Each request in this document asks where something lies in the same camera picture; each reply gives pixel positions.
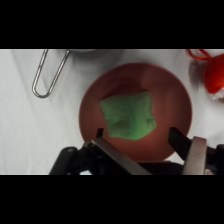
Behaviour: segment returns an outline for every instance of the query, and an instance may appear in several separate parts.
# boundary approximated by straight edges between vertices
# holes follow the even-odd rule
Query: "round plate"
[[[110,138],[100,101],[110,96],[149,91],[153,96],[153,114],[157,128],[138,141]],[[104,138],[136,162],[163,161],[173,154],[168,143],[170,127],[187,135],[192,121],[192,104],[181,81],[159,66],[132,63],[119,66],[99,77],[86,92],[79,112],[84,141],[96,138],[104,128]]]

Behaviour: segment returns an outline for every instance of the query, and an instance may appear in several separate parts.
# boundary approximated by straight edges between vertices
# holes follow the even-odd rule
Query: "white table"
[[[208,50],[212,55],[224,50]],[[0,50],[0,174],[48,174],[61,149],[83,144],[78,126],[79,107],[90,84],[113,67],[129,62],[149,62],[177,75],[193,103],[190,138],[208,139],[216,147],[224,143],[224,104],[213,101],[198,83],[198,66],[183,49],[98,50],[72,53],[47,99],[39,99],[31,86],[43,50]],[[39,92],[46,93],[65,50],[51,50],[45,63]],[[170,160],[182,163],[175,154]]]

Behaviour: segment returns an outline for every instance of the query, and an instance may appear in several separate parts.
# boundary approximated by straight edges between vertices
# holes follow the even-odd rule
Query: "green cloth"
[[[157,127],[149,92],[110,97],[100,106],[111,138],[139,140]]]

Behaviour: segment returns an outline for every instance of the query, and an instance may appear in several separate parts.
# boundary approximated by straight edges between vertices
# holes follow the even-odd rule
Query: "red object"
[[[190,49],[187,49],[187,52],[196,60],[208,61],[204,73],[204,83],[210,94],[216,94],[224,88],[224,54],[211,57],[205,50],[199,50],[205,57],[194,56]]]
[[[110,138],[100,101],[140,91],[149,91],[153,96],[157,128],[138,141]],[[187,135],[191,121],[192,104],[181,81],[164,68],[145,63],[122,65],[99,77],[86,92],[79,112],[84,141],[93,140],[98,128],[104,128],[104,138],[136,162],[163,161],[171,156],[174,151],[168,143],[170,127]]]

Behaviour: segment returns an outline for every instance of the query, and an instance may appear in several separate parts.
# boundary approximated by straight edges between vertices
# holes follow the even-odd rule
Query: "metal strainer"
[[[52,93],[52,91],[53,91],[53,89],[54,89],[54,87],[55,87],[55,84],[57,83],[58,78],[59,78],[59,76],[60,76],[60,74],[61,74],[61,71],[62,71],[62,69],[63,69],[63,67],[64,67],[64,65],[65,65],[65,62],[66,62],[66,60],[67,60],[67,58],[68,58],[68,56],[69,56],[70,51],[75,51],[75,52],[89,52],[89,51],[94,51],[94,50],[96,50],[96,49],[67,49],[67,50],[66,50],[66,53],[65,53],[65,56],[64,56],[64,58],[63,58],[63,60],[62,60],[62,62],[61,62],[61,64],[60,64],[60,66],[59,66],[59,68],[58,68],[58,71],[57,71],[57,73],[56,73],[56,75],[55,75],[55,77],[54,77],[54,80],[53,80],[53,82],[52,82],[52,84],[51,84],[51,86],[50,86],[50,89],[48,90],[47,94],[45,94],[45,95],[40,95],[40,94],[37,92],[37,83],[38,83],[38,80],[39,80],[39,78],[40,78],[41,70],[42,70],[42,68],[43,68],[45,59],[46,59],[46,57],[47,57],[48,50],[49,50],[49,49],[45,49],[45,50],[44,50],[43,56],[42,56],[41,61],[40,61],[40,65],[39,65],[38,70],[37,70],[37,74],[36,74],[35,79],[34,79],[34,82],[33,82],[33,87],[32,87],[33,93],[34,93],[37,97],[39,97],[39,98],[47,98],[48,96],[51,95],[51,93]]]

